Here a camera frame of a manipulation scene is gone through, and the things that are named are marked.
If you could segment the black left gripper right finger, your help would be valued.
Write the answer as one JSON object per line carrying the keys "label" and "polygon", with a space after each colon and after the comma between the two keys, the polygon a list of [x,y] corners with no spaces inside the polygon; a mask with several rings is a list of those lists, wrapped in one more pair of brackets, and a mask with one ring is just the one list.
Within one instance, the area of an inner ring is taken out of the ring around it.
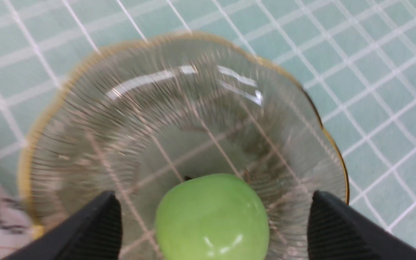
{"label": "black left gripper right finger", "polygon": [[416,260],[416,249],[337,196],[315,191],[307,226],[310,260]]}

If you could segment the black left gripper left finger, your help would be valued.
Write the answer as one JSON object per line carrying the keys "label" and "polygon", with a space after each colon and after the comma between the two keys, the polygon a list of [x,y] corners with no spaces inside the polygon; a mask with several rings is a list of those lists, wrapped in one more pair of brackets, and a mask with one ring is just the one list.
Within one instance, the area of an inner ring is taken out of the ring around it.
{"label": "black left gripper left finger", "polygon": [[7,260],[117,260],[122,247],[122,208],[103,191],[60,225]]}

